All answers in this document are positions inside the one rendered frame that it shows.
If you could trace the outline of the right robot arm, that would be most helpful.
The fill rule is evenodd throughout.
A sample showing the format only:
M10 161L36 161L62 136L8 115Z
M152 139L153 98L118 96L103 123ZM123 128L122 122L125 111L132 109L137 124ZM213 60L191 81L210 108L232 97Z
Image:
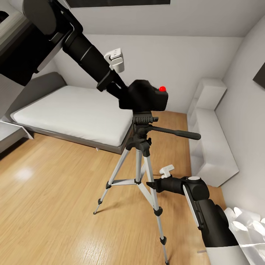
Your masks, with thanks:
M173 165L163 167L154 182L146 182L156 192L169 191L186 196L198 229L202 232L211 265L251 265L229 229L226 214L209 199L209 189L201 177L175 178L169 173Z

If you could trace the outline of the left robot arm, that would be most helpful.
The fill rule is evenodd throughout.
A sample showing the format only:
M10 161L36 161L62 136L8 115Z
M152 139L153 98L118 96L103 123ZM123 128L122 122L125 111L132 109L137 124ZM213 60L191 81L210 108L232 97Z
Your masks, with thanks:
M121 48L105 56L84 36L83 26L63 0L23 0L22 11L0 11L0 120L29 83L61 50L124 103Z

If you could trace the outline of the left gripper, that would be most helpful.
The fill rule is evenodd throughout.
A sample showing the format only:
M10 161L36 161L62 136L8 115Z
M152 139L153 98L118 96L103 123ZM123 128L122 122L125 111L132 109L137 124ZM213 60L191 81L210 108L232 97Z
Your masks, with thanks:
M86 51L78 64L97 81L96 88L100 92L106 90L122 102L128 102L126 96L119 89L119 87L125 86L124 81L115 70L111 70L110 64L94 45Z

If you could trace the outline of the digital camera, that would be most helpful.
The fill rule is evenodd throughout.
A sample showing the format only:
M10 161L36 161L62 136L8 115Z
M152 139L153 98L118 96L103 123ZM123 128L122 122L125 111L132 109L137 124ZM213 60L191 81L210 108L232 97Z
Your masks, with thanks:
M159 89L152 86L147 79L137 79L129 87L119 88L128 99L127 103L119 100L120 109L165 111L168 95L164 86Z

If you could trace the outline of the camera tripod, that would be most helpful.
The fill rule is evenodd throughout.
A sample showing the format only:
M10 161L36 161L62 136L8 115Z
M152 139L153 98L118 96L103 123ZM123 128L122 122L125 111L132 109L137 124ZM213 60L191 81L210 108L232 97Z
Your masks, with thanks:
M201 135L199 133L195 132L188 132L188 131L182 131L182 130L170 130L166 128L156 127L152 126L149 123L158 122L159 117L152 117L151 111L147 110L133 110L133 137L128 138L128 141L126 143L126 146L122 152L121 158L118 161L118 164L110 178L110 180L106 184L106 190L102 196L98 200L98 206L93 213L96 214L100 204L103 202L103 199L108 192L109 188L111 186L121 186L121 185L137 185L146 199L149 201L150 205L154 209L154 213L157 217L159 232L160 232L160 241L163 246L163 251L165 255L165 263L166 265L169 265L169 262L167 260L166 255L166 248L165 244L167 242L167 238L163 235L160 215L163 212L163 209L158 205L158 199L156 194L156 189L152 189L150 187L151 194L147 190L147 188L142 183L142 178L145 174L145 171L147 172L148 181L154 182L153 172L152 172L152 166L151 166L151 159L150 159L150 146L152 145L151 138L147 139L147 133L149 131L155 130L159 132L165 132L174 134L176 136L189 138L189 139L195 139L200 140ZM123 180L114 180L116 175L118 174L124 160L126 159L129 151L132 149L132 147L136 148L136 178L135 179L123 179ZM144 164L141 167L142 163L142 155L144 157Z

